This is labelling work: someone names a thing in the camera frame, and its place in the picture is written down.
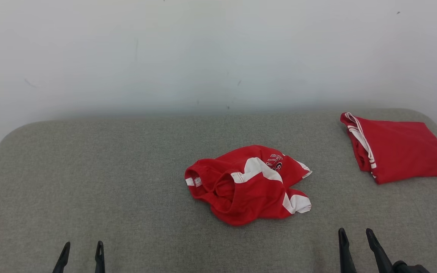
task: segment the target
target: red fabric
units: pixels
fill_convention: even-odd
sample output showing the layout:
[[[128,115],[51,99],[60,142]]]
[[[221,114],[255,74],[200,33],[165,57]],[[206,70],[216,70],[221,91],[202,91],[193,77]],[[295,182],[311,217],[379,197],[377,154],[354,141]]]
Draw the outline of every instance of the red fabric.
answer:
[[[343,113],[355,158],[362,171],[370,171],[378,184],[416,176],[437,176],[437,138],[423,122],[371,121]],[[369,157],[360,132],[371,150]]]
[[[278,150],[253,145],[216,159],[200,159],[184,177],[192,196],[208,202],[217,218],[244,225],[257,218],[286,218],[309,211],[308,197],[289,187],[310,173]]]

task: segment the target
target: folded red shorts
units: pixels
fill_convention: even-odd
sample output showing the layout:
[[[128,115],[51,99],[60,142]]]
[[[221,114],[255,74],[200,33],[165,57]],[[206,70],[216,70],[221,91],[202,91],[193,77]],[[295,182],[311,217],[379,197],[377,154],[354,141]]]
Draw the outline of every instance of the folded red shorts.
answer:
[[[423,122],[371,121],[343,113],[355,158],[378,184],[437,176],[437,138]]]
[[[217,218],[244,225],[309,211],[306,194],[289,187],[310,174],[305,164],[278,150],[252,145],[198,160],[185,171],[185,181],[191,195],[208,202]]]

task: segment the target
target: gray fabric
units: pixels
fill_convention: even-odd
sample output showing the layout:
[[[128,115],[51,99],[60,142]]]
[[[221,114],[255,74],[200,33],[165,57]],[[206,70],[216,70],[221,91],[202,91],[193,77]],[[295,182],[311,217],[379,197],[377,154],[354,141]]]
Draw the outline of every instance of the gray fabric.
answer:
[[[345,228],[359,272],[376,271],[365,229],[392,259],[437,272],[437,178],[376,185],[359,171],[341,112],[48,121],[0,144],[0,272],[92,272],[97,241],[108,272],[338,272]],[[423,121],[404,109],[354,111]],[[305,163],[294,186],[312,209],[243,227],[193,200],[184,170],[197,159],[259,144]]]

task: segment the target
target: folded red cloth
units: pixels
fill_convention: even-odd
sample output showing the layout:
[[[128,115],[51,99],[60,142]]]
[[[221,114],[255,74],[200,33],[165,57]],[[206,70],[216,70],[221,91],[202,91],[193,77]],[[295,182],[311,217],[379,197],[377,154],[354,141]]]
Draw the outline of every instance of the folded red cloth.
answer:
[[[437,176],[437,138],[423,122],[371,121],[343,113],[355,158],[378,184]]]
[[[292,185],[310,169],[278,150],[252,145],[216,159],[200,159],[185,171],[195,199],[208,202],[220,220],[244,225],[257,218],[286,218],[310,210],[306,194]]]

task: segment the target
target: gray fabric surface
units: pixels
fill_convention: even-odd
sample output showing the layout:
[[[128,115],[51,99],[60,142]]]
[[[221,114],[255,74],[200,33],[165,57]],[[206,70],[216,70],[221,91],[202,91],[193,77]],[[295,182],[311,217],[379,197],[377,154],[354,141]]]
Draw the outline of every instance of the gray fabric surface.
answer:
[[[376,271],[365,229],[390,259],[437,272],[437,178],[376,185],[359,171],[341,112],[48,121],[0,144],[0,272],[51,272],[71,241],[66,273],[338,272],[338,228],[357,271]],[[367,119],[423,121],[402,109],[354,111]],[[200,158],[259,144],[305,163],[294,186],[312,209],[243,227],[194,200],[184,170]]]

